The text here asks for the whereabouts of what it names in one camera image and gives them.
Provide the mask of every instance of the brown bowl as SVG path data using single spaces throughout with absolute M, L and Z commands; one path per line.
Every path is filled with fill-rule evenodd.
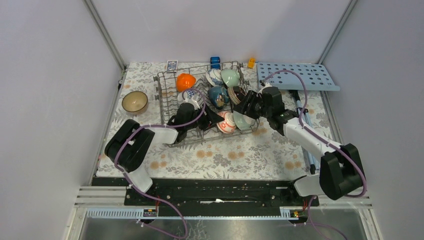
M 132 91 L 122 99 L 122 107 L 130 114 L 138 115 L 144 113 L 149 106 L 147 95 L 142 91 Z

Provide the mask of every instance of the table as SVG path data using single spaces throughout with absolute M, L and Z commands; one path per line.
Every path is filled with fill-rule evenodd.
M 178 67 L 204 64 L 183 62 Z M 127 119 L 134 119 L 140 124 L 160 124 L 159 101 L 155 100 L 157 83 L 153 77 L 164 71 L 165 65 L 150 62 L 133 62 L 129 65 L 106 142 Z M 258 85 L 256 67 L 244 67 L 242 71 L 251 86 Z M 149 106 L 145 113 L 133 116 L 122 108 L 122 99 L 132 91 L 147 94 Z M 296 106 L 288 91 L 281 93 L 286 108 L 294 110 Z M 299 94 L 303 102 L 304 94 Z M 308 92 L 307 108 L 313 128 L 332 138 L 328 116 L 318 91 Z M 294 180 L 309 174 L 301 146 L 271 129 L 266 119 L 261 119 L 258 130 L 251 134 L 173 148 L 163 144 L 152 145 L 142 166 L 152 178 Z M 101 154 L 96 176 L 122 177 L 122 173 L 106 155 Z

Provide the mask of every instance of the robotic hand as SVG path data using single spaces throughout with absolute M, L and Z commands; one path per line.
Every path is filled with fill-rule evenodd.
M 320 160 L 320 172 L 308 175 L 295 181 L 294 187 L 300 196 L 327 195 L 337 200 L 353 190 L 361 187 L 363 181 L 354 166 L 340 152 L 330 147 L 337 146 L 364 173 L 358 149 L 352 145 L 342 145 L 320 135 L 312 128 L 299 122 L 299 115 L 285 109 L 280 90 L 266 85 L 259 93 L 250 90 L 243 101 L 234 106 L 234 111 L 252 119 L 266 118 L 272 129 L 281 135 L 294 140 Z

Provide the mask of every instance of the flower pattern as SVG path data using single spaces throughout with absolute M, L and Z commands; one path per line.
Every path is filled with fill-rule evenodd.
M 179 67 L 204 64 L 180 62 Z M 153 77 L 164 71 L 165 67 L 166 63 L 133 62 L 129 65 L 106 143 L 127 119 L 142 125 L 161 122 L 159 102 L 155 100 L 155 95 L 167 93 L 156 91 Z M 242 68 L 242 71 L 251 86 L 258 86 L 256 68 Z M 122 108 L 122 99 L 132 91 L 147 94 L 149 106 L 145 113 L 130 115 Z M 296 106 L 290 94 L 287 91 L 281 93 L 285 107 L 294 110 Z M 299 95 L 304 101 L 302 91 Z M 313 128 L 331 138 L 330 123 L 318 91 L 308 93 L 307 107 Z M 163 144 L 151 145 L 142 167 L 155 178 L 293 180 L 308 174 L 301 146 L 271 129 L 266 119 L 261 119 L 258 130 L 251 134 L 174 148 Z M 122 177 L 122 174 L 102 154 L 96 176 Z

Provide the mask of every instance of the gray wall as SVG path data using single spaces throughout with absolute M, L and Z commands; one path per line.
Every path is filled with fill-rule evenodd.
M 324 64 L 384 239 L 422 239 L 424 1 L 360 0 Z
M 316 62 L 349 0 L 94 0 L 129 62 Z
M 62 237 L 119 76 L 81 0 L 0 3 L 0 239 Z

